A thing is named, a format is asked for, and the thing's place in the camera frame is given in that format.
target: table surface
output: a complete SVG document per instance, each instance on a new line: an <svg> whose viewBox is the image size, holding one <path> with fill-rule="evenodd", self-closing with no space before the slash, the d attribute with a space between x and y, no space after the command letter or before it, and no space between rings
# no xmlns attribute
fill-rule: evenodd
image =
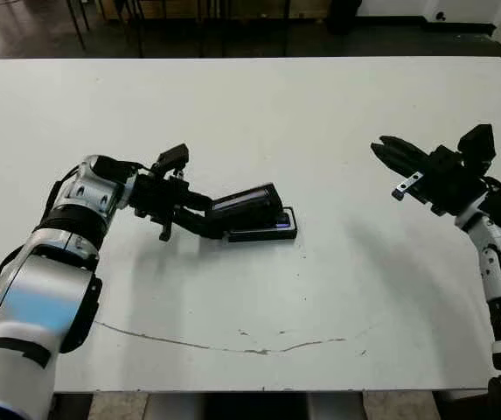
<svg viewBox="0 0 501 420"><path fill-rule="evenodd" d="M52 182L88 154L150 165L186 142L196 191L274 181L294 242L228 244L119 212L84 346L56 389L483 388L491 329L469 238L390 196L371 153L396 135L455 148L492 123L501 179L501 59L0 61L0 261Z"/></svg>

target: chair leg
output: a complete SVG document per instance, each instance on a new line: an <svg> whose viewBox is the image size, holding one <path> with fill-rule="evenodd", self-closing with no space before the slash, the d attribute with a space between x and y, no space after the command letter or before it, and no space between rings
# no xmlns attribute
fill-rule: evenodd
<svg viewBox="0 0 501 420"><path fill-rule="evenodd" d="M288 43L289 43L289 13L291 11L291 0L285 0L283 5L283 57L287 57Z"/></svg>
<svg viewBox="0 0 501 420"><path fill-rule="evenodd" d="M83 41L83 37L81 36L81 31L79 30L79 26L77 25L77 19L75 18L75 13L73 13L73 7L71 0L66 0L67 9L69 9L69 14L72 16L73 26L75 27L75 33L77 34L77 38L79 43L81 44L81 48L83 51L86 50L85 42Z"/></svg>
<svg viewBox="0 0 501 420"><path fill-rule="evenodd" d="M129 0L126 0L126 7L128 9L128 13L130 16L133 16L134 19L134 26L136 27L136 37L137 37L137 54L139 55L139 58L143 58L143 42L142 42L142 28L141 28L141 20L137 16L137 10L136 10L136 0L132 0L132 7L131 9L129 8Z"/></svg>
<svg viewBox="0 0 501 420"><path fill-rule="evenodd" d="M91 28L89 28L89 22L87 21L87 15L85 14L85 6L83 5L83 0L79 0L79 7L81 9L81 15L83 15L83 22L85 22L85 27L90 32Z"/></svg>
<svg viewBox="0 0 501 420"><path fill-rule="evenodd" d="M102 6L102 0L99 0L99 7L101 8L102 19L106 22L107 21L107 14L105 13L104 7Z"/></svg>
<svg viewBox="0 0 501 420"><path fill-rule="evenodd" d="M136 2L137 9L139 10L139 16L142 22L145 22L145 14L143 13L142 2L140 0L134 0Z"/></svg>

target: silver robot arm segment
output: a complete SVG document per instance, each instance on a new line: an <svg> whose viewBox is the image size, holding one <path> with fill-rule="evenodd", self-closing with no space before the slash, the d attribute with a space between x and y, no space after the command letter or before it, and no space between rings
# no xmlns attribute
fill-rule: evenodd
<svg viewBox="0 0 501 420"><path fill-rule="evenodd" d="M501 370L501 183L485 176L495 157L490 124L481 124L463 136L458 151L444 146L426 154L398 137L383 136L372 151L387 167L407 177L392 195L406 193L431 211L456 217L479 257L479 269L495 336L493 365ZM489 381L489 418L501 419L501 375Z"/></svg>
<svg viewBox="0 0 501 420"><path fill-rule="evenodd" d="M98 250L136 180L133 171L125 182L97 175L101 158L79 165L0 276L0 419L46 418L58 354L87 337L101 291Z"/></svg>
<svg viewBox="0 0 501 420"><path fill-rule="evenodd" d="M97 312L95 270L116 210L163 225L162 241L172 223L212 239L296 236L273 184L212 200L188 189L187 162L184 144L150 168L89 156L55 183L40 223L0 265L0 419L47 417L58 354L84 342Z"/></svg>

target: floor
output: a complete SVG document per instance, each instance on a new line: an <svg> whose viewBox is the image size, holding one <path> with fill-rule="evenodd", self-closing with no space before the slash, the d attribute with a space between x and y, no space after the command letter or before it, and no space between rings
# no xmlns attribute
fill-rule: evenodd
<svg viewBox="0 0 501 420"><path fill-rule="evenodd" d="M64 0L0 0L1 58L134 58L135 32L128 37L117 22L105 22L86 3L91 31L83 50L76 37ZM501 45L483 33L430 31L418 24L358 23L345 35L330 34L323 22L293 21L288 28L278 21L201 26L190 21L147 22L143 27L143 53L148 58L369 56L369 55L479 55L501 56ZM68 395L58 400L51 418L141 418L146 395ZM436 419L430 393L365 393L371 420Z"/></svg>

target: black phone holder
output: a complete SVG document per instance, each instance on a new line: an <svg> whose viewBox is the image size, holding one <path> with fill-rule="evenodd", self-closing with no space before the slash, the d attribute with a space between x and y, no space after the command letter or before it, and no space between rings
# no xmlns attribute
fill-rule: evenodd
<svg viewBox="0 0 501 420"><path fill-rule="evenodd" d="M180 144L137 175L129 204L136 216L149 216L163 226L159 239L170 239L172 223L206 238L226 236L230 242L296 237L293 210L283 208L273 184L212 200L188 189L183 174L188 161L188 148Z"/></svg>

